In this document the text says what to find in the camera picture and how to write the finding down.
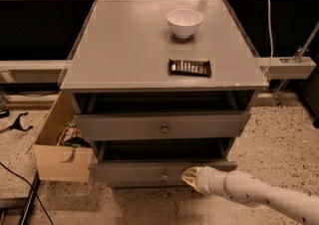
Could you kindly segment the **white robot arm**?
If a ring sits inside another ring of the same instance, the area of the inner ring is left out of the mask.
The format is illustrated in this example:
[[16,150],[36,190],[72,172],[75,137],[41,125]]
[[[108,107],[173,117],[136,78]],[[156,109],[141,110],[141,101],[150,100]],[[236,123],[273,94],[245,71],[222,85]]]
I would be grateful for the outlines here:
[[319,197],[271,186],[240,171],[220,171],[210,166],[190,167],[181,179],[203,195],[218,195],[247,206],[262,204],[303,225],[319,225]]

